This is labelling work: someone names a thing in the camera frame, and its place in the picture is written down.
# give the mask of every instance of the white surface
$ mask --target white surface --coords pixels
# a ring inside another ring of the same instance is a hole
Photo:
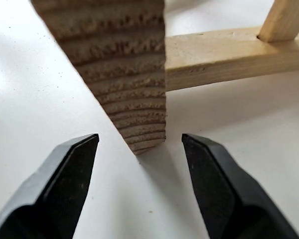
[[[261,25],[272,0],[168,0],[167,33]],[[0,0],[0,209],[59,143],[97,132],[76,239],[206,239],[183,132],[224,144],[299,232],[299,72],[167,94],[167,141],[139,157],[26,1]]]

